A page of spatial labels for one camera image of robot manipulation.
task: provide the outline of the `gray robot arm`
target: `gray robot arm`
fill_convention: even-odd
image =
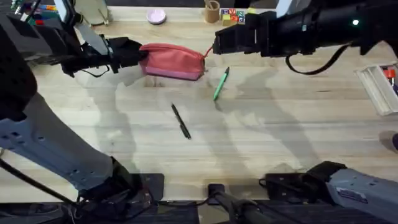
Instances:
[[[21,121],[0,120],[1,147],[51,170],[77,190],[92,189],[112,176],[111,158],[60,121],[38,93],[23,113]]]

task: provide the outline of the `black cable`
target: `black cable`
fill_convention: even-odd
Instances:
[[[172,207],[172,208],[195,208],[195,207],[199,207],[199,206],[202,206],[202,205],[206,204],[206,203],[207,203],[210,199],[212,199],[216,194],[217,194],[217,192],[215,192],[215,193],[209,195],[209,197],[206,198],[206,200],[204,200],[204,201],[202,201],[202,202],[200,202],[200,203],[189,203],[188,205],[173,205],[173,204],[170,204],[170,203],[168,203],[168,202],[161,202],[161,201],[158,201],[157,204],[163,205],[163,206],[166,206],[166,207]]]
[[[336,52],[335,54],[333,54],[333,56],[331,57],[331,59],[322,67],[320,67],[319,69],[316,69],[314,71],[311,72],[300,72],[297,71],[292,64],[290,63],[290,57],[293,55],[289,55],[286,57],[285,62],[286,65],[291,69],[291,71],[293,72],[297,72],[299,74],[303,74],[303,75],[316,75],[319,74],[321,72],[324,72],[326,69],[330,68],[341,56],[341,54],[347,49],[347,47],[349,47],[351,44],[346,44],[341,46]]]
[[[35,12],[36,12],[37,8],[39,7],[41,1],[42,0],[37,0],[36,1],[35,6],[33,6],[32,10],[29,13],[29,15],[25,18],[25,22],[29,22],[29,19],[32,18],[32,16],[35,14]]]
[[[82,70],[82,72],[88,73],[88,74],[94,76],[95,78],[99,78],[99,77],[103,76],[103,75],[104,75],[105,73],[107,73],[108,71],[110,71],[109,66],[106,66],[106,71],[103,72],[103,73],[100,74],[100,75],[95,75],[95,74],[92,74],[91,72],[87,72],[86,70]]]
[[[259,179],[259,185],[260,185],[261,187],[267,188],[267,185],[266,185],[265,183],[263,183],[263,182],[265,182],[265,181],[266,181],[265,178]]]
[[[147,208],[143,208],[141,211],[137,212],[136,214],[134,214],[131,217],[127,217],[127,218],[123,218],[123,219],[112,219],[112,218],[108,218],[108,217],[103,217],[97,214],[94,214],[92,212],[89,212],[83,208],[81,208],[77,203],[73,202],[72,200],[70,200],[69,198],[66,198],[65,196],[61,195],[60,193],[46,187],[45,185],[37,182],[36,180],[28,177],[27,175],[23,174],[21,171],[13,168],[13,166],[9,165],[6,161],[0,159],[0,167],[3,168],[5,171],[7,171],[8,173],[12,174],[13,176],[23,180],[24,182],[30,184],[31,186],[65,202],[68,205],[71,205],[72,207],[74,207],[75,209],[77,209],[78,211],[85,213],[87,215],[92,216],[93,218],[99,219],[99,220],[106,220],[109,222],[128,222],[131,221],[132,219],[138,217],[140,214],[148,211],[150,208],[152,208],[154,206],[154,204],[151,204],[149,207]]]

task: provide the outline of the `black pen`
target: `black pen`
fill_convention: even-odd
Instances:
[[[184,136],[187,139],[191,139],[191,135],[189,134],[189,131],[188,131],[184,121],[181,119],[180,114],[178,113],[178,111],[173,103],[172,103],[172,109],[175,114],[175,117],[177,118],[177,121],[180,123],[180,128],[181,128],[182,133],[184,134]]]

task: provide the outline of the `zipper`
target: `zipper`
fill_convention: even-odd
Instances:
[[[195,56],[198,56],[198,58],[200,58],[200,59],[204,58],[204,56],[201,53],[199,53],[199,52],[196,52],[194,50],[188,49],[186,47],[177,46],[177,45],[173,45],[173,44],[146,44],[146,45],[143,45],[140,50],[148,50],[148,49],[182,50],[184,52],[188,52],[188,53],[191,53],[191,54],[193,54]]]

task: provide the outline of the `green pen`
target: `green pen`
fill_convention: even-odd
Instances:
[[[213,100],[217,99],[218,94],[220,93],[221,89],[223,88],[224,82],[225,82],[226,78],[228,77],[228,75],[229,75],[229,67],[225,70],[224,75],[220,81],[220,84],[218,84],[216,92],[214,93],[214,96],[213,96]]]

